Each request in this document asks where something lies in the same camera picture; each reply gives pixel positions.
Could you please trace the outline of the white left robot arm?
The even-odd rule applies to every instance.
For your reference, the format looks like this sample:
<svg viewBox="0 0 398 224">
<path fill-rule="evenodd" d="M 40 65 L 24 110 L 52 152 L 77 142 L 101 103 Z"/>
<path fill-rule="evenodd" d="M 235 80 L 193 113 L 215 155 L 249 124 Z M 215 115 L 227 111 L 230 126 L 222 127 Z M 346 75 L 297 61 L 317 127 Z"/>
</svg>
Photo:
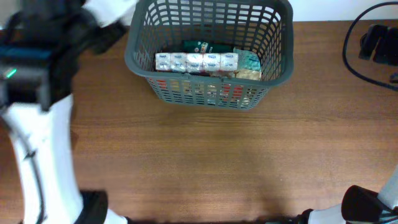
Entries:
<svg viewBox="0 0 398 224">
<path fill-rule="evenodd" d="M 72 159 L 73 77 L 86 49 L 125 33 L 133 0 L 22 1 L 1 37 L 1 121 L 16 156 L 24 223 L 129 223 L 103 190 L 80 190 Z"/>
</svg>

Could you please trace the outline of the beige paper snack pouch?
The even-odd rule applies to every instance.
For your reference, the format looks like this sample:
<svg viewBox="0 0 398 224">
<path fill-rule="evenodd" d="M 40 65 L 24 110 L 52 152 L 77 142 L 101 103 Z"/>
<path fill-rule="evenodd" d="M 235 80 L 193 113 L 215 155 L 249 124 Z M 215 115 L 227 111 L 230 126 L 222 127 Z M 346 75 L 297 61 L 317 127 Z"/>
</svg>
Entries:
<svg viewBox="0 0 398 224">
<path fill-rule="evenodd" d="M 240 78 L 240 79 L 245 79 L 245 80 L 260 80 L 261 79 L 261 72 L 259 71 L 254 71 L 254 70 L 248 70 L 248 69 L 242 69 L 242 70 L 237 70 L 233 72 L 226 72 L 226 71 L 217 71 L 217 72 L 212 72 L 210 73 L 211 77 L 222 77 L 222 78 Z"/>
</svg>

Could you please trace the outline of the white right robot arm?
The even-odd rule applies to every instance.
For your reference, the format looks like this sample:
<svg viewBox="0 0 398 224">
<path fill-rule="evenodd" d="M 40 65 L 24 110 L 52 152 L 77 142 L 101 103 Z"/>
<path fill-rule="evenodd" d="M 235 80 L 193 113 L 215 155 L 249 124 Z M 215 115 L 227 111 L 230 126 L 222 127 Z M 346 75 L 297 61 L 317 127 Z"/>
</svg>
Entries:
<svg viewBox="0 0 398 224">
<path fill-rule="evenodd" d="M 359 58 L 397 65 L 397 28 L 371 25 L 360 40 Z M 340 204 L 324 210 L 308 209 L 292 223 L 397 223 L 397 171 L 374 192 L 352 185 Z"/>
</svg>

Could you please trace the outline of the green Nescafe coffee bag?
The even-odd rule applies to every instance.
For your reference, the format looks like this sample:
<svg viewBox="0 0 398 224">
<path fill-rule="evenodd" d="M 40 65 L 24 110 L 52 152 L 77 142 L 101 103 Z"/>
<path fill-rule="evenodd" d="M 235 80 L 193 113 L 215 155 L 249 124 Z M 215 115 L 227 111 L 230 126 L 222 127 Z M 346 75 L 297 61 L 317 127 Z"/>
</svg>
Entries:
<svg viewBox="0 0 398 224">
<path fill-rule="evenodd" d="M 230 53 L 234 47 L 224 44 L 215 44 L 214 42 L 205 42 L 202 40 L 184 40 L 182 42 L 183 51 L 186 53 Z"/>
</svg>

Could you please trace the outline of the mint green wipes pack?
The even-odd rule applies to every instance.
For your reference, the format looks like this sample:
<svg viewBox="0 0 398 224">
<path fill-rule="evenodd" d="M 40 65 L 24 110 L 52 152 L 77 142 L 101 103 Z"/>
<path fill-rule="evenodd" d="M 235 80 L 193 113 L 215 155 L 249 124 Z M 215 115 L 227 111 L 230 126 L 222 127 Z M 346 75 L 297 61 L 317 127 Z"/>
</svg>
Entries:
<svg viewBox="0 0 398 224">
<path fill-rule="evenodd" d="M 234 53 L 238 54 L 238 70 L 261 71 L 261 62 L 257 54 L 250 50 L 239 50 L 234 48 Z"/>
</svg>

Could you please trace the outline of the orange San Remo spaghetti pack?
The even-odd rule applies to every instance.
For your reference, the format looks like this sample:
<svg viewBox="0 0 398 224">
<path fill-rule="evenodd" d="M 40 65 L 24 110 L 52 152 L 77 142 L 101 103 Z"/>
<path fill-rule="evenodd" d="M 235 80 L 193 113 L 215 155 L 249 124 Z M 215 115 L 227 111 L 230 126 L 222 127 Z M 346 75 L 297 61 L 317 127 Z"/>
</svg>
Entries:
<svg viewBox="0 0 398 224">
<path fill-rule="evenodd" d="M 227 107 L 237 105 L 243 94 L 241 85 L 154 78 L 148 78 L 147 82 L 156 95 L 168 103 Z"/>
</svg>

